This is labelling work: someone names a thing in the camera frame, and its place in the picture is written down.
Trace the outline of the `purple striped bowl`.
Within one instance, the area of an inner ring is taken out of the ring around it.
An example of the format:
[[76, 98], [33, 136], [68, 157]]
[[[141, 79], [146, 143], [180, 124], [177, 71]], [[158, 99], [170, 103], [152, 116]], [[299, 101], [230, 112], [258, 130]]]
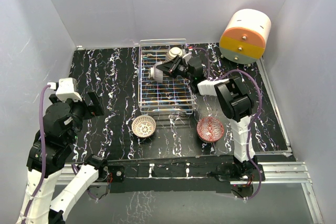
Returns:
[[150, 77], [158, 83], [163, 83], [163, 71], [158, 69], [157, 66], [160, 66], [164, 63], [165, 61], [156, 62], [150, 69]]

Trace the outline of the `brown floral patterned bowl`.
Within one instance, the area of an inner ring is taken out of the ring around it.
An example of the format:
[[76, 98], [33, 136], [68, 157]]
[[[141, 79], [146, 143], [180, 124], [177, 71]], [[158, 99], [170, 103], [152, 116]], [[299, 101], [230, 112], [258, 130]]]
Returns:
[[186, 51], [184, 49], [181, 49], [179, 47], [173, 47], [166, 53], [165, 62], [172, 61], [176, 57], [183, 56], [185, 53]]

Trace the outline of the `red patterned bowl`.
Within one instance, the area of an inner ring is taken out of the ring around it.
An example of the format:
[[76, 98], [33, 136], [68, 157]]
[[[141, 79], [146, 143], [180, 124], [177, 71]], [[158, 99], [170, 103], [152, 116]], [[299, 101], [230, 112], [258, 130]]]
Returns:
[[199, 138], [205, 143], [215, 143], [224, 135], [224, 126], [212, 116], [200, 119], [196, 130]]

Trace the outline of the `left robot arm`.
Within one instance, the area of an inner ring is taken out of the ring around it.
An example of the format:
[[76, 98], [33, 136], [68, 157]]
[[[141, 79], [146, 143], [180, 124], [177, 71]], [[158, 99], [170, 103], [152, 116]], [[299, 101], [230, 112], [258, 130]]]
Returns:
[[55, 186], [77, 141], [83, 122], [104, 115], [102, 98], [88, 91], [86, 102], [78, 93], [77, 80], [62, 78], [43, 87], [39, 102], [39, 131], [29, 151], [27, 184], [17, 223], [65, 223], [81, 196], [95, 182], [122, 182], [124, 168], [109, 166], [106, 159], [90, 155], [73, 166], [74, 178], [57, 197]]

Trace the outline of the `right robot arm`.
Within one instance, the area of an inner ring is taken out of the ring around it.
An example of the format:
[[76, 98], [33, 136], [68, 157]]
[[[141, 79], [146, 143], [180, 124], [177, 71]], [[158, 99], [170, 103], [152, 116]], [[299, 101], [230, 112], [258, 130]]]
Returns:
[[250, 182], [254, 175], [262, 181], [261, 168], [251, 143], [251, 124], [261, 114], [262, 104], [258, 104], [257, 113], [253, 114], [254, 101], [250, 97], [241, 77], [231, 79], [219, 77], [210, 80], [204, 74], [200, 59], [185, 61], [177, 56], [173, 60], [158, 66], [165, 75], [172, 78], [182, 77], [189, 80], [190, 90], [202, 96], [214, 96], [218, 99], [223, 114], [230, 123], [234, 139], [233, 162], [220, 165], [213, 175], [218, 179], [238, 178]]

